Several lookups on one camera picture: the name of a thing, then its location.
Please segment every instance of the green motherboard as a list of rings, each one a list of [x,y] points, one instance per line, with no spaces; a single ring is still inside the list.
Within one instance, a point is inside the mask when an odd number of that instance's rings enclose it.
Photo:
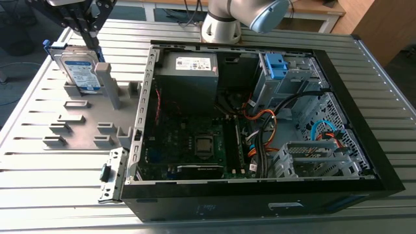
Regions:
[[[144,160],[139,164],[142,177],[180,179],[178,172],[183,168],[191,170],[188,179],[246,178],[239,122],[238,117],[166,118],[146,139]],[[199,170],[216,172],[208,172],[206,178],[199,176]]]

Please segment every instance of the hard drive label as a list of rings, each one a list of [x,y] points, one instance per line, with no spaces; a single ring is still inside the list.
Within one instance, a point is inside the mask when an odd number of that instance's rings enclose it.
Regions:
[[[92,64],[87,61],[66,61],[71,77],[78,87],[92,93],[100,89],[96,75],[92,73]]]

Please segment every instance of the aluminum workbench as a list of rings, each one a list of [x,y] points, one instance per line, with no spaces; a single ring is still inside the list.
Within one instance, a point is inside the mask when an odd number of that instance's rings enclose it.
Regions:
[[[150,40],[199,41],[199,28],[174,23],[108,20],[99,34],[118,82],[144,76]],[[83,45],[66,30],[59,41]],[[39,132],[70,100],[64,76],[47,58],[0,132],[0,230],[98,233],[415,233],[416,112],[364,44],[351,36],[243,29],[250,45],[323,49],[350,89],[406,191],[326,216],[142,223],[124,204],[98,204],[108,151],[44,150]]]

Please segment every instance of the sticker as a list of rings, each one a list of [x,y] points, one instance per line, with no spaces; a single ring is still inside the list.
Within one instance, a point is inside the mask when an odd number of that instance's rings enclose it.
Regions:
[[[247,102],[252,107],[255,107],[256,103],[251,99]]]
[[[100,83],[96,75],[92,73],[91,62],[66,61],[71,77],[78,87],[86,91],[96,91],[100,89]]]
[[[276,207],[294,207],[294,206],[304,206],[299,202],[276,202],[276,203],[270,203],[268,208],[274,210]]]
[[[250,170],[252,172],[256,172],[258,171],[258,165],[256,164],[250,164]]]
[[[176,58],[176,70],[211,71],[211,59],[179,57]]]

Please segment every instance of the wooden furniture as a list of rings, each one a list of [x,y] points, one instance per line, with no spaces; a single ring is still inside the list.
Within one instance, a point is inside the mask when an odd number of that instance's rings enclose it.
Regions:
[[[190,10],[195,9],[196,0],[187,0]],[[203,10],[208,10],[208,0],[202,0]],[[183,0],[119,0],[118,5],[139,6],[144,8],[147,21],[155,21],[155,9],[176,9],[184,10]],[[323,6],[322,0],[298,0],[294,3],[294,18],[306,20],[319,20],[323,24],[319,27],[320,33],[330,33],[346,11],[340,4],[336,3],[334,8]],[[290,8],[286,18],[291,18],[292,8]]]
[[[347,11],[332,33],[360,36],[386,66],[416,37],[415,0],[339,0]]]

